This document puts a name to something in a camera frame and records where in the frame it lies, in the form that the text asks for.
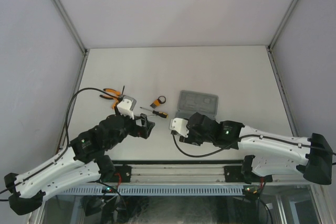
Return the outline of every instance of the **gray plastic case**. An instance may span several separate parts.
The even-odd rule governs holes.
[[[218,96],[182,90],[177,105],[177,118],[189,119],[195,112],[215,119],[218,108]]]

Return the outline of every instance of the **white table surface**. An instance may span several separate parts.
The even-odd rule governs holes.
[[[128,136],[107,152],[112,160],[195,160],[181,154],[170,135],[169,122],[176,113],[181,90],[218,95],[217,121],[232,120],[291,135],[264,46],[91,49],[80,88],[121,91],[123,85],[124,94],[137,100],[135,114],[144,112],[139,106],[149,107],[164,95],[167,102],[159,109],[170,118],[150,117],[156,123],[151,136],[147,140]],[[71,117],[70,139],[113,114],[111,103],[98,92],[81,93]],[[210,143],[179,146],[193,155],[218,149]],[[243,159],[245,155],[231,149],[202,159]]]

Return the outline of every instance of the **screwdriver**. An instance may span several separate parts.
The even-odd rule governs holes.
[[[168,114],[165,113],[165,112],[150,110],[150,109],[146,109],[146,108],[143,108],[143,107],[140,107],[140,108],[143,109],[143,110],[148,110],[148,111],[152,112],[154,115],[158,115],[161,118],[167,118],[168,117]]]

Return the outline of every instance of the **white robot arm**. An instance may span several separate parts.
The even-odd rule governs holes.
[[[105,151],[128,135],[148,138],[155,126],[146,115],[133,114],[135,103],[135,99],[124,95],[116,106],[116,114],[80,133],[54,157],[26,173],[6,175],[6,188],[12,193],[8,199],[10,207],[24,215],[72,186],[111,178],[116,169]]]
[[[333,152],[320,134],[313,133],[310,138],[286,137],[238,122],[217,123],[199,113],[188,120],[172,119],[170,130],[174,139],[178,134],[183,143],[200,146],[203,142],[210,142],[223,150],[235,148],[244,151],[247,155],[241,171],[247,181],[253,176],[303,174],[313,183],[331,184]]]

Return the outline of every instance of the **pliers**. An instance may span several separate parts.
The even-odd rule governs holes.
[[[110,97],[108,96],[107,94],[101,94],[99,95],[100,97],[106,99],[106,100],[115,100],[114,104],[112,105],[111,108],[115,109],[116,105],[119,103],[119,98],[121,96],[121,92],[120,91],[117,91],[117,90],[114,90],[114,89],[103,89],[105,92],[107,93],[111,93],[111,95],[117,97],[118,99],[116,98],[113,98],[113,97]]]

